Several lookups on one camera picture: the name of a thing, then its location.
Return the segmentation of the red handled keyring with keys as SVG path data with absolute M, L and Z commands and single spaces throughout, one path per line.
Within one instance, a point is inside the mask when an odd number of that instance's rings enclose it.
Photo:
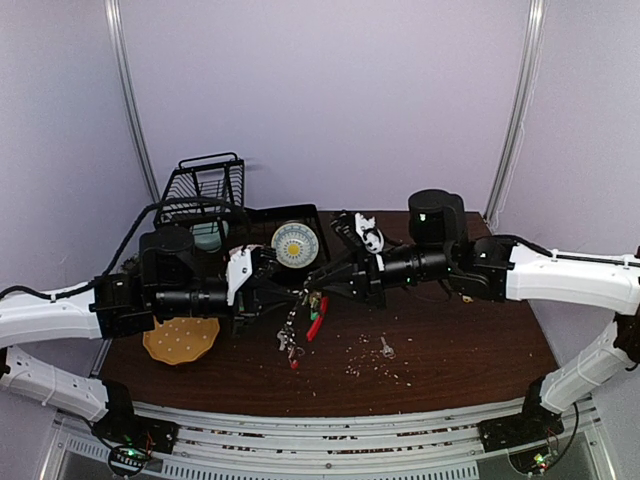
M 278 350 L 286 355 L 291 369 L 299 367 L 300 359 L 305 355 L 302 341 L 312 342 L 319 333 L 328 311 L 329 297 L 320 291 L 301 290 L 303 297 L 293 304 L 285 323 L 276 334 Z M 310 319 L 310 313 L 318 311 L 316 321 Z

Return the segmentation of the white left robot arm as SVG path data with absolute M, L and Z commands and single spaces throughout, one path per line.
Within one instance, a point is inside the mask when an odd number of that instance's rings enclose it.
M 301 296 L 272 281 L 279 263 L 268 246 L 236 248 L 225 273 L 216 277 L 202 272 L 194 249 L 187 229 L 162 227 L 141 236 L 132 272 L 107 273 L 48 293 L 24 286 L 2 291 L 2 386 L 104 426 L 123 444 L 137 442 L 144 424 L 126 386 L 22 360 L 18 347 L 64 338 L 122 338 L 180 317 L 253 319 Z

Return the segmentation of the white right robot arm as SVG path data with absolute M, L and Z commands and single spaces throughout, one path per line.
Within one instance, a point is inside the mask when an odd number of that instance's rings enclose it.
M 460 195 L 439 189 L 408 199 L 409 244 L 387 247 L 374 219 L 340 212 L 331 227 L 344 254 L 311 273 L 307 292 L 334 292 L 384 307 L 391 288 L 436 281 L 468 299 L 546 300 L 603 308 L 614 318 L 576 357 L 532 382 L 513 419 L 519 440 L 535 440 L 582 396 L 639 364 L 639 259 L 547 249 L 515 235 L 468 236 Z

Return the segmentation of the pink patterned bowl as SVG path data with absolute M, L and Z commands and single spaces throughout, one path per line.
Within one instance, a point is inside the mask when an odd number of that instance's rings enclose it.
M 229 251 L 229 257 L 233 257 L 235 255 L 240 255 L 243 252 L 251 253 L 253 250 L 261 248 L 261 244 L 248 244 L 248 245 L 239 245 L 237 247 L 232 248 Z

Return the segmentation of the loose silver key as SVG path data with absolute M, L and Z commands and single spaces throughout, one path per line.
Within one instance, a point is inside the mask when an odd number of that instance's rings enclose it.
M 389 360 L 394 359 L 396 357 L 394 349 L 387 343 L 384 337 L 381 337 L 380 341 L 382 346 L 381 353 L 383 357 Z

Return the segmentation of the yellow dotted plate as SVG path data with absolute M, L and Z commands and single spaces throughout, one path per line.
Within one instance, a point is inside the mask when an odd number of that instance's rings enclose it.
M 159 323 L 145 332 L 142 345 L 158 362 L 176 366 L 195 362 L 213 347 L 220 332 L 218 318 L 178 317 Z

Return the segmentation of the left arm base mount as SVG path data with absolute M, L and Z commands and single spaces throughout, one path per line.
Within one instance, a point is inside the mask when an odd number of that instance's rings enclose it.
M 155 460 L 154 453 L 173 452 L 177 423 L 136 414 L 125 385 L 114 381 L 101 384 L 107 394 L 106 414 L 89 425 L 91 433 L 107 447 L 107 465 L 115 475 L 138 475 Z

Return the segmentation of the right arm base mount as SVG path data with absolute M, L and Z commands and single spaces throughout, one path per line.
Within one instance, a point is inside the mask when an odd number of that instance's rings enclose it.
M 564 458 L 574 443 L 580 423 L 580 411 L 574 402 L 574 427 L 564 449 L 559 451 L 559 435 L 564 432 L 562 414 L 542 406 L 542 381 L 539 378 L 529 385 L 519 413 L 483 420 L 477 425 L 486 453 L 546 441 L 546 452 L 538 449 L 528 462 L 520 459 L 512 464 L 517 472 L 528 477 L 543 476 Z

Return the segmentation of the right aluminium frame post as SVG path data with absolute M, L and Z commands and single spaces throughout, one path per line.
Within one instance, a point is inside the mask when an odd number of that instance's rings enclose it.
M 524 123 L 526 114 L 534 96 L 535 83 L 539 70 L 546 11 L 547 1 L 534 0 L 529 2 L 527 25 L 513 105 L 498 167 L 483 215 L 485 223 L 491 231 L 495 231 L 499 226 L 500 215 L 506 206 L 507 197 L 519 159 L 522 141 L 525 135 Z

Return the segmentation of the aluminium frame post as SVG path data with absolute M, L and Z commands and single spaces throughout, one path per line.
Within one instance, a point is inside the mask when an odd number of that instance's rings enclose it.
M 160 199 L 156 176 L 149 157 L 128 59 L 121 5 L 118 0 L 105 0 L 104 9 L 122 91 L 125 114 L 142 178 L 153 201 Z
M 522 141 L 525 135 L 524 123 L 526 114 L 534 96 L 535 83 L 539 70 L 546 11 L 547 1 L 534 0 L 529 2 L 527 25 L 513 105 L 498 167 L 483 215 L 485 223 L 491 231 L 495 231 L 499 226 L 500 215 L 506 206 L 507 197 L 519 159 Z

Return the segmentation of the left aluminium frame post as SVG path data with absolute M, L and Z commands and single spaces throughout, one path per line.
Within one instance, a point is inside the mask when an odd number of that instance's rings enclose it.
M 149 157 L 128 59 L 121 5 L 118 0 L 105 0 L 104 9 L 122 91 L 125 114 L 142 178 L 153 201 L 160 199 L 156 176 Z

